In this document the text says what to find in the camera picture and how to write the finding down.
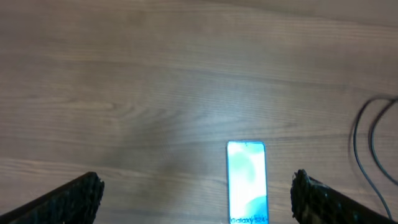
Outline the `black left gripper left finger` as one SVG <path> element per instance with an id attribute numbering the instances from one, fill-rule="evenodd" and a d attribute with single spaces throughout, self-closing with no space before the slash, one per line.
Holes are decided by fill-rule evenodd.
<path id="1" fill-rule="evenodd" d="M 93 224 L 104 192 L 104 182 L 95 172 L 1 215 L 7 224 Z"/>

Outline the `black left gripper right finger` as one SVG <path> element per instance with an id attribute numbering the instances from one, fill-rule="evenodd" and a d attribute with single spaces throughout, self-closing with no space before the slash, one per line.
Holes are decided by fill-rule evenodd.
<path id="1" fill-rule="evenodd" d="M 299 224 L 397 224 L 299 169 L 290 189 L 293 217 Z"/>

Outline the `Samsung Galaxy smartphone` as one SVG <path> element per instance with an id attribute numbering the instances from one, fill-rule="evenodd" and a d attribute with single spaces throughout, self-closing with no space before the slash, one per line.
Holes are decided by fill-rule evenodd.
<path id="1" fill-rule="evenodd" d="M 260 141 L 226 145 L 230 224 L 269 224 L 266 146 Z"/>

